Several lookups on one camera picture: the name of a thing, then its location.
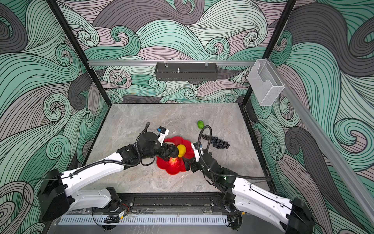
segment patterned wallpaper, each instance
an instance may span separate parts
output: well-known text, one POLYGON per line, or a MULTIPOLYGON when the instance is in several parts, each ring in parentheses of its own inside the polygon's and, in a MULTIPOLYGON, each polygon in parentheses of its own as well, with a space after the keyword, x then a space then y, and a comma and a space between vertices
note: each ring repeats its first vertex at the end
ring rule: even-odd
MULTIPOLYGON (((374 195, 373 32, 373 1, 298 5, 270 59, 374 195)), ((315 233, 374 233, 287 97, 248 108, 276 188, 309 204, 326 229, 315 233)))
MULTIPOLYGON (((58 0, 89 60, 255 60, 286 0, 58 0)), ((232 103, 250 67, 217 81, 157 81, 155 67, 97 66, 113 103, 232 103)))
POLYGON ((27 182, 79 167, 107 112, 69 44, 45 0, 0 0, 1 233, 42 232, 27 182))

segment clear plastic box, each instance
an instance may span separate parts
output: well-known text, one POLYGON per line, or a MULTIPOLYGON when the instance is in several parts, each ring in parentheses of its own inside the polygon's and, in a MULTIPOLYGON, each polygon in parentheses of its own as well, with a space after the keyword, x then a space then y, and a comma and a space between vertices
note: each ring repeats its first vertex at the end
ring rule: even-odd
POLYGON ((284 89, 275 64, 266 59, 258 59, 248 75, 253 92, 260 106, 271 106, 284 89))

